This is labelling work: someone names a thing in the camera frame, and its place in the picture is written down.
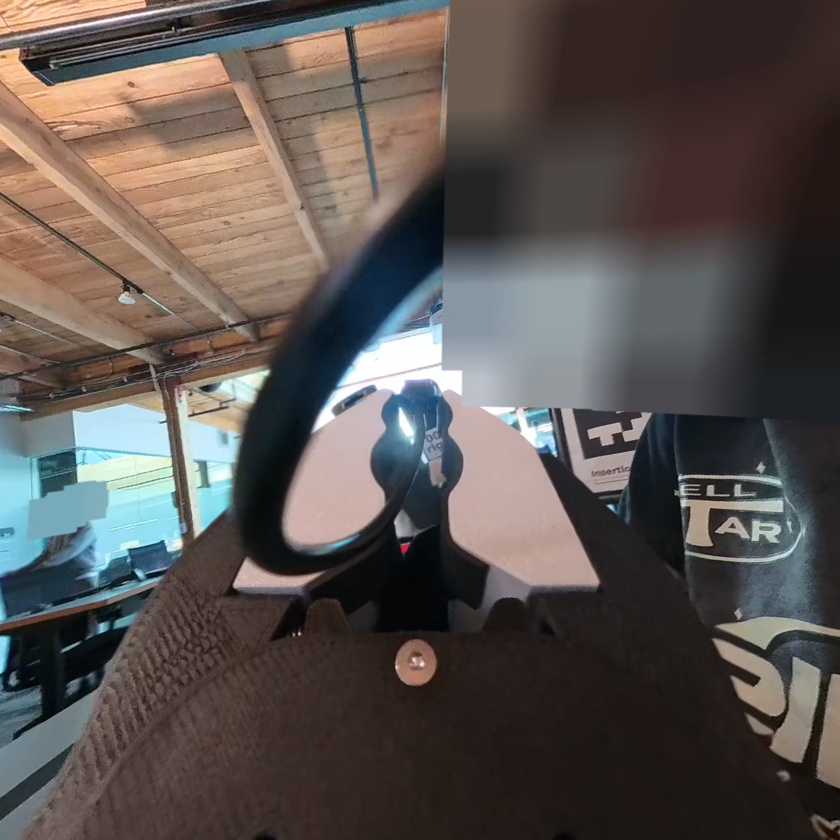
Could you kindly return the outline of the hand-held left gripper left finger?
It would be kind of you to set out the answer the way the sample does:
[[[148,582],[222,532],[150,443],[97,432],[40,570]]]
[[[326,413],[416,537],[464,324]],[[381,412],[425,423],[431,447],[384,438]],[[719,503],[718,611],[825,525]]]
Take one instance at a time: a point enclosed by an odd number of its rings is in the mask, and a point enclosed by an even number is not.
[[[385,505],[371,470],[371,451],[386,430],[385,401],[361,401],[321,426],[292,481],[283,518],[291,541],[331,544],[361,531]],[[234,589],[247,595],[375,597],[397,555],[390,522],[383,540],[357,560],[320,574],[283,576],[246,559]]]

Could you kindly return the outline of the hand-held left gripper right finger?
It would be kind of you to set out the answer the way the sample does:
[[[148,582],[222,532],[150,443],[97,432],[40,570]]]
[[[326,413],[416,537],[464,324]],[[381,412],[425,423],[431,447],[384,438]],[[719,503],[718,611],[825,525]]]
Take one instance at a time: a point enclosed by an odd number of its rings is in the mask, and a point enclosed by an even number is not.
[[[486,618],[500,599],[594,593],[601,586],[538,450],[482,407],[443,394],[446,442],[460,456],[447,485],[444,577],[457,618]]]

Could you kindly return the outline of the square marker sign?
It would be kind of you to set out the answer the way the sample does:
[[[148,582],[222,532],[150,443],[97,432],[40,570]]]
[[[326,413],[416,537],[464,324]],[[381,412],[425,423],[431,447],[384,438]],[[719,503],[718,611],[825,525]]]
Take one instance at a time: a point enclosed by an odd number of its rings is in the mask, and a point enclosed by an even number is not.
[[[650,413],[557,408],[554,417],[563,462],[594,495],[617,499]]]

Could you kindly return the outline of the open black laptop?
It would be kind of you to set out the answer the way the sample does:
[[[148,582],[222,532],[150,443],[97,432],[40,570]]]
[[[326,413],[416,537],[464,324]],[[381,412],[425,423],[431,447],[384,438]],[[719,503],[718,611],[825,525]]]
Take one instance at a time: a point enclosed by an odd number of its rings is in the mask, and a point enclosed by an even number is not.
[[[162,576],[173,563],[172,553],[164,540],[128,548],[129,565],[139,581]]]

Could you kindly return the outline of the person's black printed shirt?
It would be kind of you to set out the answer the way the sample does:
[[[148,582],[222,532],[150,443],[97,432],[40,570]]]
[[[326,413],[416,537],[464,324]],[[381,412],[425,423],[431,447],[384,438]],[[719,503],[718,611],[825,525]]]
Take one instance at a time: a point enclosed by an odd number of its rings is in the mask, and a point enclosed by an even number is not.
[[[817,836],[838,838],[838,423],[654,413],[618,510],[683,579]]]

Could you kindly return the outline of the office desk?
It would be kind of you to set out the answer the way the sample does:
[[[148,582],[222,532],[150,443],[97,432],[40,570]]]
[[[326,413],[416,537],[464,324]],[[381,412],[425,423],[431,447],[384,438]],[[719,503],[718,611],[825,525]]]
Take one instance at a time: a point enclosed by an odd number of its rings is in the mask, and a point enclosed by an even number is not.
[[[2,622],[3,637],[18,637],[36,646],[40,715],[27,728],[46,722],[62,711],[68,702],[81,698],[83,693],[79,691],[67,697],[68,683],[100,674],[125,635],[125,629],[113,628],[65,647],[62,634],[67,626],[80,621],[92,625],[102,617],[131,616],[142,608],[159,582],[160,578],[123,584]]]

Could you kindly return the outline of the black ceiling light bar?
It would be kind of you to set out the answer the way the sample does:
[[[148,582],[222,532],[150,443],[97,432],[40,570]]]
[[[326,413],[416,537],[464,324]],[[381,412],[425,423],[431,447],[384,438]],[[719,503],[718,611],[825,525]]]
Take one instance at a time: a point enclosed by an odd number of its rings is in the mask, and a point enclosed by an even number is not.
[[[445,1],[176,2],[2,36],[48,86],[446,9]]]

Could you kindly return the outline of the wooden support post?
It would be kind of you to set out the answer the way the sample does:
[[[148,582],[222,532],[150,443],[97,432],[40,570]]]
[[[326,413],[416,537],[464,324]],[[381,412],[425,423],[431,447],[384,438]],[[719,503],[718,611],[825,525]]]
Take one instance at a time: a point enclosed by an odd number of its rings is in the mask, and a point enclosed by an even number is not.
[[[161,401],[171,450],[175,507],[185,549],[202,530],[186,388],[176,376],[167,376],[162,382]]]

